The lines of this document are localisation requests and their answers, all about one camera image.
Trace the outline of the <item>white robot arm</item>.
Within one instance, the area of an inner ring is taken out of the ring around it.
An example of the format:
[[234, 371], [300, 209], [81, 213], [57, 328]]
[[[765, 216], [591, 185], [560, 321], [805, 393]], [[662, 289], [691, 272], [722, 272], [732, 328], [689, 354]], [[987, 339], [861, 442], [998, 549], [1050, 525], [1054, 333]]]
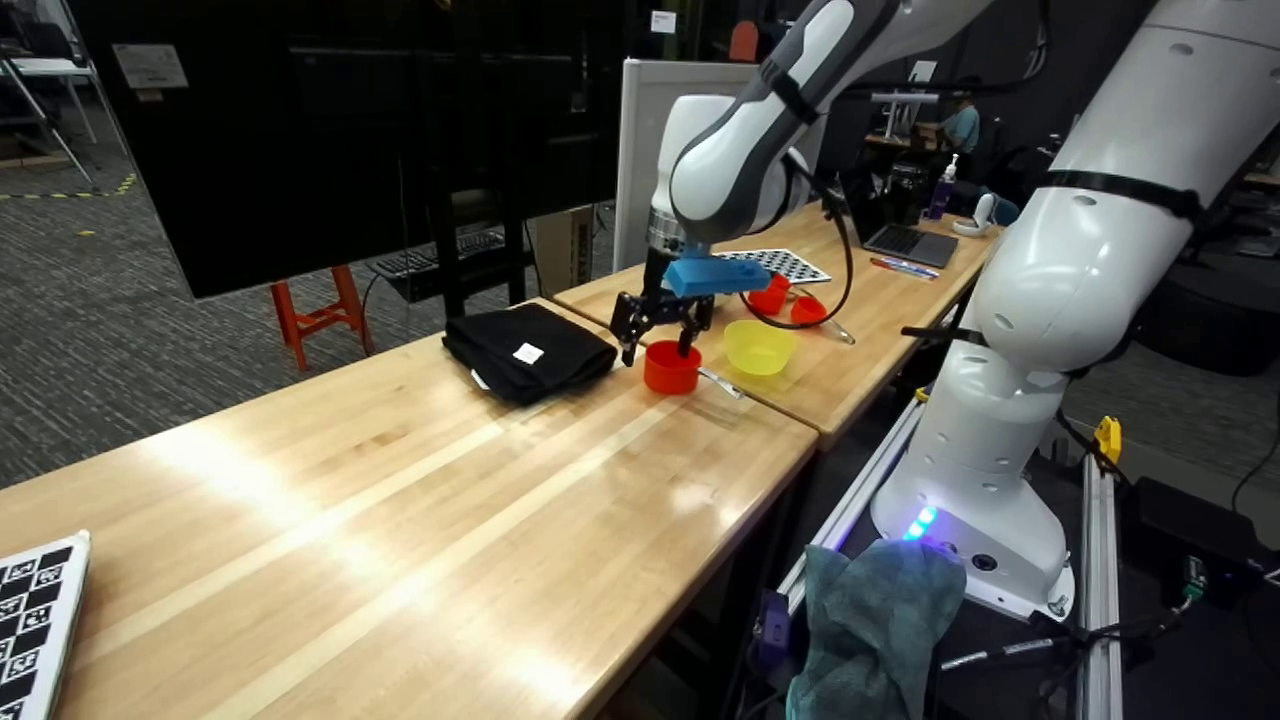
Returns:
[[[953, 41], [993, 0], [806, 0], [732, 95], [685, 95], [656, 162], [644, 289], [610, 307], [631, 346], [708, 323], [678, 261], [795, 209], [799, 142], [861, 77]], [[1280, 0], [1154, 0], [971, 289], [905, 459], [874, 492], [888, 541], [930, 541], [963, 597], [1026, 620], [1074, 603], [1054, 512], [1022, 479], [1074, 371], [1101, 363], [1280, 124]]]

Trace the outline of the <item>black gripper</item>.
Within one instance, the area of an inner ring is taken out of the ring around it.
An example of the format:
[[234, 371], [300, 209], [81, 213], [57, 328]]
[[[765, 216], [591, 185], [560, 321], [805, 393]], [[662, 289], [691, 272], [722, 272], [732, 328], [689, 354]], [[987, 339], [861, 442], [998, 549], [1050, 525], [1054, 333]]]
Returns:
[[669, 253], [647, 253], [644, 289], [621, 293], [610, 305], [606, 328], [621, 337], [625, 370], [634, 363], [634, 337], [644, 337], [651, 323], [678, 323], [678, 337], [674, 337], [678, 358], [689, 358], [696, 350], [696, 337], [711, 323], [708, 296], [672, 296], [660, 289], [669, 263], [672, 263]]

